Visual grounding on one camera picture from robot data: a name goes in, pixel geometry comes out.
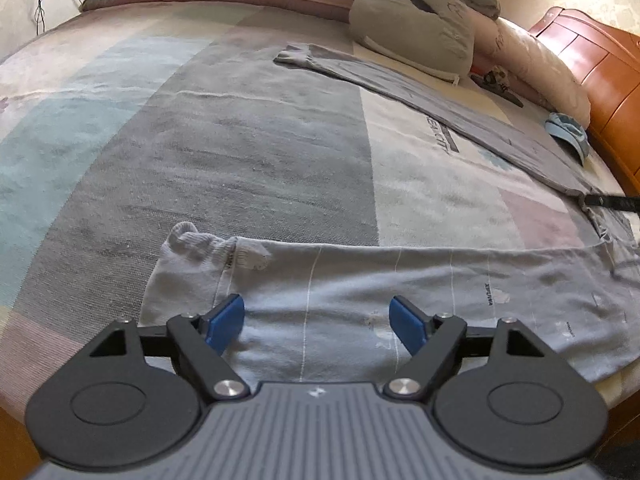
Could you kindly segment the grey-blue pants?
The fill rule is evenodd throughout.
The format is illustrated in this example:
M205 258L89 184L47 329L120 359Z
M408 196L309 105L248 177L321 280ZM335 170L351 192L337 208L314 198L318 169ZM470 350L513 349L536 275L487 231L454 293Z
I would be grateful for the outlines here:
M639 385L639 245L619 212L548 146L347 54L301 44L276 63L296 82L356 93L371 150L373 242L222 238L176 224L146 285L142 322L243 297L236 357L252 377L379 378L407 353L384 309L491 326L517 318L608 393Z

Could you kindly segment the blue baseball cap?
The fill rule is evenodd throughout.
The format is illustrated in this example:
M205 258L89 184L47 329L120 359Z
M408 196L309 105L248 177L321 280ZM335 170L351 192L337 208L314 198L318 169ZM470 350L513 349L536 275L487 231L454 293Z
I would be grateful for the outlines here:
M551 113L544 122L549 136L565 148L582 166L590 154L586 130L572 116Z

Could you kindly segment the wooden headboard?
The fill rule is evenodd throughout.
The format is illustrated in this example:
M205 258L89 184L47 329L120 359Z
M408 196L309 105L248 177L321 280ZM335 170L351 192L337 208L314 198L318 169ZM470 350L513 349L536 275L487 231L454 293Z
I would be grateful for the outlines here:
M554 52L588 93L591 146L624 192L639 194L639 37L579 10L552 6L529 32Z

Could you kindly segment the black phone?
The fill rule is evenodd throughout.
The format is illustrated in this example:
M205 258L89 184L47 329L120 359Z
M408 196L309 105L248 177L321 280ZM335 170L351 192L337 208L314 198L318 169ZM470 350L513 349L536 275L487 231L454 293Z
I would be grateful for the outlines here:
M471 74L470 78L474 84L495 96L500 96L501 99L509 101L518 107L524 106L523 102L510 91L509 86L501 82L494 72L488 72L485 75Z

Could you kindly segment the patchwork bed sheet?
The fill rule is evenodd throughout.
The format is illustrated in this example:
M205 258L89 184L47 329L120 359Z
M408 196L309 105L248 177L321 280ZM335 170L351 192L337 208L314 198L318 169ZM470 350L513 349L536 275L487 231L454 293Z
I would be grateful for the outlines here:
M139 4L92 12L1 65L1 405L14 417L115 318L142 322L172 228L288 243L378 237L358 98L296 82L277 55L314 44L394 70L548 146L613 191L600 159L576 164L517 108L352 42L334 21L260 6Z

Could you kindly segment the grey cat face cushion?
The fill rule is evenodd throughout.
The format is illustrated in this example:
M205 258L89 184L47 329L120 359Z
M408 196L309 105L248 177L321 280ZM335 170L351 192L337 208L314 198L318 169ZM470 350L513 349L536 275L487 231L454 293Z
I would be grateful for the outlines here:
M450 84L472 66L474 27L463 0L354 0L349 28L363 46Z

